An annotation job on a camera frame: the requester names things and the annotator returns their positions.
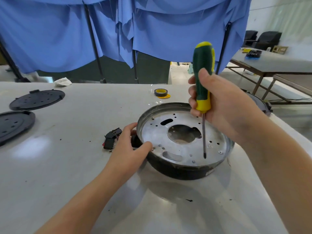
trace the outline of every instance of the screwdriver handle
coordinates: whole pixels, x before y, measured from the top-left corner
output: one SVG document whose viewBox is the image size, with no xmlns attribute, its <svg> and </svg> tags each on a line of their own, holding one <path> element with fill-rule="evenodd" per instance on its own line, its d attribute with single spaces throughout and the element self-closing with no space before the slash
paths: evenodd
<svg viewBox="0 0 312 234">
<path fill-rule="evenodd" d="M 201 113 L 206 113 L 211 109 L 210 104 L 210 92 L 201 85 L 198 72 L 201 68 L 205 68 L 210 75 L 212 75 L 215 63 L 215 51 L 213 46 L 209 42 L 199 43 L 193 54 L 193 70 L 196 79 L 196 91 L 197 91 L 197 110 Z"/>
</svg>

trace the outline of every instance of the finger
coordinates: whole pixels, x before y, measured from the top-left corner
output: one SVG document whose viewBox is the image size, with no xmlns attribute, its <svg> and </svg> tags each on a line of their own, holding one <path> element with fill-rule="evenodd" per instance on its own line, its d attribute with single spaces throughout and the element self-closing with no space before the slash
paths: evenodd
<svg viewBox="0 0 312 234">
<path fill-rule="evenodd" d="M 133 122 L 133 123 L 125 126 L 123 131 L 122 131 L 122 133 L 121 133 L 121 135 L 119 136 L 118 141 L 124 140 L 124 139 L 130 141 L 131 130 L 133 130 L 137 126 L 137 124 L 138 124 L 137 122 Z"/>
<path fill-rule="evenodd" d="M 197 107 L 197 102 L 195 99 L 193 98 L 189 98 L 189 104 L 192 108 L 196 108 Z"/>
<path fill-rule="evenodd" d="M 149 151 L 153 148 L 153 144 L 149 141 L 145 142 L 139 148 L 135 150 L 135 154 L 142 159 L 142 161 L 146 158 Z"/>
<path fill-rule="evenodd" d="M 198 73 L 199 81 L 202 86 L 209 90 L 214 95 L 218 95 L 224 88 L 224 83 L 220 80 L 217 75 L 209 75 L 205 68 L 201 68 Z"/>
<path fill-rule="evenodd" d="M 195 84 L 195 76 L 192 75 L 191 78 L 189 78 L 189 84 Z"/>
<path fill-rule="evenodd" d="M 189 87 L 189 95 L 192 98 L 196 98 L 196 85 L 192 85 L 191 87 Z"/>
<path fill-rule="evenodd" d="M 194 108 L 191 109 L 191 114 L 192 114 L 193 116 L 195 116 L 195 117 L 201 117 L 200 111 L 198 111 L 198 110 L 196 110 L 196 109 L 194 109 Z"/>
<path fill-rule="evenodd" d="M 136 135 L 136 130 L 131 130 L 130 131 L 130 135 L 132 136 L 132 135 Z"/>
</svg>

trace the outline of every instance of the person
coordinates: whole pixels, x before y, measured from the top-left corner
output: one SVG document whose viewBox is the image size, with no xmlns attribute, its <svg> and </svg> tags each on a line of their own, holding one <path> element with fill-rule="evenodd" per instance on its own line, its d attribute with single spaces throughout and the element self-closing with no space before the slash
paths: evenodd
<svg viewBox="0 0 312 234">
<path fill-rule="evenodd" d="M 236 85 L 218 75 L 199 71 L 201 84 L 211 92 L 212 109 L 205 117 L 247 153 L 289 234 L 312 233 L 312 159 L 272 122 Z M 189 79 L 195 83 L 194 76 Z M 189 88 L 191 114 L 196 87 Z M 150 142 L 132 150 L 136 123 L 126 126 L 103 171 L 78 192 L 36 233 L 89 233 L 106 203 L 138 170 Z"/>
</svg>

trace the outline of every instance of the forearm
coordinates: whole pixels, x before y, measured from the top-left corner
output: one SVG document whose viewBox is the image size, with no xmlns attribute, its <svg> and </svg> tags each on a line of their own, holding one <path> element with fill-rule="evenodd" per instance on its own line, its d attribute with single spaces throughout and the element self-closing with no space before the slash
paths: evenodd
<svg viewBox="0 0 312 234">
<path fill-rule="evenodd" d="M 312 160 L 271 120 L 242 145 L 290 234 L 312 233 Z"/>
<path fill-rule="evenodd" d="M 118 189 L 108 173 L 109 171 L 104 169 L 36 234 L 89 233 L 103 208 Z"/>
</svg>

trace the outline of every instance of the white wall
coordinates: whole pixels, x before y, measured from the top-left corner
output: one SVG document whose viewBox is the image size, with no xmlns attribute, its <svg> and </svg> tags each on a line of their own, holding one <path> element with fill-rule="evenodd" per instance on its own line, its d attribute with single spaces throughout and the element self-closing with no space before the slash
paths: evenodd
<svg viewBox="0 0 312 234">
<path fill-rule="evenodd" d="M 277 6 L 279 0 L 252 0 L 249 18 L 246 30 L 257 30 L 259 37 L 261 33 L 267 31 L 268 21 L 274 11 L 274 6 Z M 280 45 L 288 46 L 286 55 L 304 60 L 312 61 L 312 44 L 311 41 L 302 41 L 301 43 L 283 39 L 283 34 L 280 40 Z"/>
</svg>

